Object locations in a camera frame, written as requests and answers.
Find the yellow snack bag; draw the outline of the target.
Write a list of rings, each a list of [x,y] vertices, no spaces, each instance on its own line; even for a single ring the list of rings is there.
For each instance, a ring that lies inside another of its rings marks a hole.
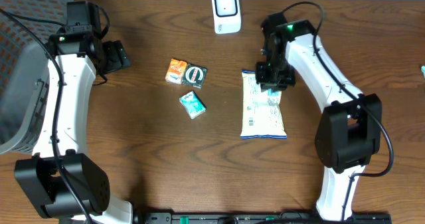
[[[287,134],[280,111],[282,92],[262,90],[252,70],[242,70],[242,81],[243,114],[240,138],[285,140]]]

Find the orange tissue pack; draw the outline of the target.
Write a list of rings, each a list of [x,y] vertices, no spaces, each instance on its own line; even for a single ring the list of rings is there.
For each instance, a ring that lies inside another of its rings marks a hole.
[[[172,58],[165,75],[165,80],[173,84],[182,84],[183,75],[187,69],[187,66],[187,62]]]

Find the dark green round-logo packet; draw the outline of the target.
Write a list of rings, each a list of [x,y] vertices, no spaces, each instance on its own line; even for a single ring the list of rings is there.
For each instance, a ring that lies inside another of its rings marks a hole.
[[[207,75],[207,68],[188,64],[187,69],[183,75],[182,83],[195,88],[202,88]]]

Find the teal tissue pack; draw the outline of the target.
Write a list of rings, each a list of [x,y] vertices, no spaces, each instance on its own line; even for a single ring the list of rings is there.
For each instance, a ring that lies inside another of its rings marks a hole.
[[[206,106],[201,102],[194,91],[190,91],[180,97],[179,102],[191,119],[195,119],[207,111]]]

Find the mint green snack packet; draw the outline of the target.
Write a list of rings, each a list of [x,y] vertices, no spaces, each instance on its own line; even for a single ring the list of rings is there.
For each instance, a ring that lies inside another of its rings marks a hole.
[[[423,76],[425,78],[425,66],[421,66],[421,72],[422,72],[422,74],[423,74]]]

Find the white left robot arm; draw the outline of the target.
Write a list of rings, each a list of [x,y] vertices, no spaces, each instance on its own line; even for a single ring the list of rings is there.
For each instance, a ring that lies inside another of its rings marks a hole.
[[[106,41],[105,10],[89,1],[66,6],[66,23],[42,47],[49,88],[41,132],[15,179],[36,212],[61,223],[141,223],[128,201],[114,196],[105,171],[88,155],[86,125],[96,77],[130,66],[120,41]]]

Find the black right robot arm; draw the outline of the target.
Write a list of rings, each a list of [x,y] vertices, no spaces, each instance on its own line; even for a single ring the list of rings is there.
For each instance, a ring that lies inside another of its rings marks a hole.
[[[359,174],[380,148],[382,103],[365,95],[341,73],[323,49],[308,20],[288,22],[283,14],[268,15],[261,24],[266,57],[256,65],[263,91],[283,91],[300,75],[321,111],[314,144],[324,165],[321,194],[315,208],[327,221],[353,216],[351,203]]]

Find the white barcode scanner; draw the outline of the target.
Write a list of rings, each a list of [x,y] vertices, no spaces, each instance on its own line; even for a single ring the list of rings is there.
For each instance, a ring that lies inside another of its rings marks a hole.
[[[211,0],[214,31],[218,35],[237,33],[242,26],[239,0]]]

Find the grey plastic shopping basket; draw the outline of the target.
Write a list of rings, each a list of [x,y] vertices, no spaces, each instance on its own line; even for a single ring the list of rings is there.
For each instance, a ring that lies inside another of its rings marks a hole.
[[[31,154],[48,94],[48,59],[41,45],[66,22],[72,0],[1,0],[1,153]]]

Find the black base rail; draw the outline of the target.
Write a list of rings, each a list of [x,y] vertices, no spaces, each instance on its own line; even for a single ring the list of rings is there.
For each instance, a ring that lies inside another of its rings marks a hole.
[[[326,224],[316,213],[285,211],[283,213],[145,213],[136,214],[137,224]]]

